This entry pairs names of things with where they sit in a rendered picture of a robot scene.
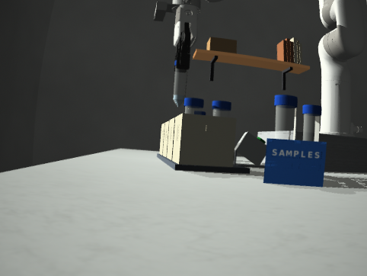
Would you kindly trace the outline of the blue tube rack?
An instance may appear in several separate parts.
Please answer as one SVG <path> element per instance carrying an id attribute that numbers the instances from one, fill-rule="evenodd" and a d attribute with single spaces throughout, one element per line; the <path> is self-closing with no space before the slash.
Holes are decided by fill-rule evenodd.
<path id="1" fill-rule="evenodd" d="M 327 142 L 266 140 L 263 183 L 323 187 Z"/>

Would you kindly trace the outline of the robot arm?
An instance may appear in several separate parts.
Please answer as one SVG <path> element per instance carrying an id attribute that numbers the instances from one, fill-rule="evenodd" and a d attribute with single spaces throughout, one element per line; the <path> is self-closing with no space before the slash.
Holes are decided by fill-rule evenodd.
<path id="1" fill-rule="evenodd" d="M 163 21 L 166 12 L 173 13 L 172 8 L 181 4 L 200 9 L 201 0 L 173 0 L 173 4 L 157 1 L 154 21 Z M 319 5 L 323 25 L 332 30 L 318 46 L 322 81 L 320 133 L 355 136 L 363 128 L 351 123 L 352 80 L 347 60 L 358 56 L 365 47 L 362 6 L 359 0 L 319 0 Z"/>

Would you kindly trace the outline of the beige bucket adapter with holes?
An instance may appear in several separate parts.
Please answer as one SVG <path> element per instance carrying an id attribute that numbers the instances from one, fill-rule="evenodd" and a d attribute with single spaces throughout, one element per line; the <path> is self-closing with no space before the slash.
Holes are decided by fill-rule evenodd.
<path id="1" fill-rule="evenodd" d="M 236 118 L 199 114 L 175 117 L 173 162 L 233 167 Z"/>

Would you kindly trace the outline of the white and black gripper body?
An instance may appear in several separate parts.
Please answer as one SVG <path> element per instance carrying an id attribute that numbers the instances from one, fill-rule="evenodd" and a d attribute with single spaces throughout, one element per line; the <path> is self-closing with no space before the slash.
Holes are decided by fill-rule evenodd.
<path id="1" fill-rule="evenodd" d="M 175 9 L 175 11 L 174 11 Z M 173 13 L 176 14 L 174 27 L 174 46 L 176 47 L 180 38 L 184 40 L 184 23 L 190 23 L 190 48 L 197 40 L 197 22 L 200 9 L 195 5 L 181 4 L 172 8 Z M 189 13 L 189 15 L 187 15 Z M 183 31 L 183 32 L 182 32 Z M 180 35 L 182 32 L 182 35 Z M 182 36 L 182 37 L 181 37 Z M 193 43 L 193 44 L 192 44 Z"/>

